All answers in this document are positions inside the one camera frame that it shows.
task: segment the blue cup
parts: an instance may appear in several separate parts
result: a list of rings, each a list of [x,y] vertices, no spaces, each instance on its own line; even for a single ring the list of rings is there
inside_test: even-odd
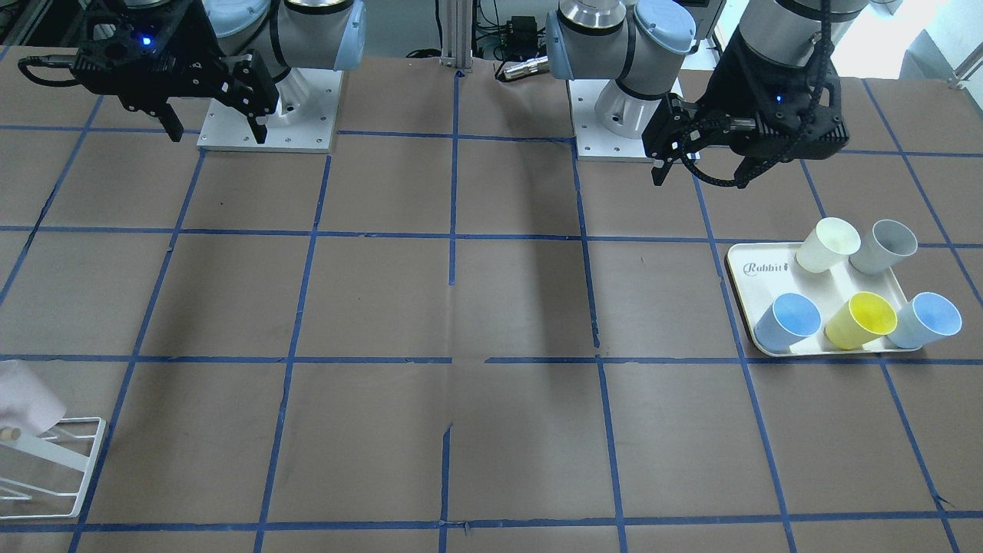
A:
[[[782,294],[754,326],[754,337],[768,351],[786,351],[794,343],[819,332],[823,318],[811,299]]]
[[[962,316],[951,301],[935,292],[922,292],[897,312],[897,328],[888,339],[898,347],[915,349],[961,329]]]

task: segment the white tray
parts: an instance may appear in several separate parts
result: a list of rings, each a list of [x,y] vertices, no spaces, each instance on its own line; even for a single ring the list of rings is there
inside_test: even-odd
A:
[[[772,357],[801,355],[843,355],[877,353],[881,351],[914,351],[894,345],[887,338],[878,338],[857,349],[843,350],[833,345],[823,329],[827,321],[855,293],[870,291],[880,294],[895,310],[907,299],[897,283],[894,271],[887,269],[878,275],[864,275],[844,261],[830,270],[814,274],[799,267],[795,252],[801,242],[735,244],[727,251],[727,268],[737,290],[737,300],[747,323],[748,334],[762,352]],[[810,338],[795,343],[789,351],[768,351],[754,336],[754,326],[768,311],[775,298],[797,292],[811,299],[823,317],[823,328]]]

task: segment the plastic cup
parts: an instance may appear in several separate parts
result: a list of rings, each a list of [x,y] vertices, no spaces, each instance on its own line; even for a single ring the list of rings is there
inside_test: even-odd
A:
[[[816,223],[802,242],[795,261],[809,273],[821,273],[860,249],[856,228],[838,217],[826,217]]]
[[[897,328],[897,313],[874,292],[857,292],[826,324],[826,338],[840,349],[856,349]]]
[[[768,351],[785,351],[794,343],[819,332],[823,319],[819,308],[801,294],[782,294],[754,326],[754,337]]]
[[[897,312],[897,329],[888,339],[898,347],[918,348],[961,329],[962,316],[951,301],[935,292],[922,292]]]
[[[875,275],[911,257],[917,250],[918,239],[910,228],[883,218],[863,237],[860,249],[850,256],[850,264],[861,273]]]

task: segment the yellow cup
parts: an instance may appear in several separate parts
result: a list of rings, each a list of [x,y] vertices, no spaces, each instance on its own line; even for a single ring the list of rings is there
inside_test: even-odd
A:
[[[874,292],[857,292],[826,324],[826,338],[840,349],[856,349],[896,327],[897,313],[888,300]]]

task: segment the light blue joint cap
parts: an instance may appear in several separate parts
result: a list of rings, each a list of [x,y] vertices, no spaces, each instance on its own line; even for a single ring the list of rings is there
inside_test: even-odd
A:
[[[252,25],[266,13],[269,0],[203,0],[215,36],[225,38]]]
[[[362,55],[366,49],[366,5],[362,0],[355,0],[352,11],[348,15],[348,24],[341,35],[338,45],[338,55],[334,58],[335,71],[352,71],[362,64]]]
[[[686,8],[672,0],[640,0],[635,20],[652,40],[677,54],[689,53],[696,35],[696,22]]]
[[[563,30],[556,18],[555,10],[547,14],[547,56],[549,72],[554,78],[563,81],[573,80],[573,69],[570,67],[570,58],[566,53],[566,44],[563,43]]]

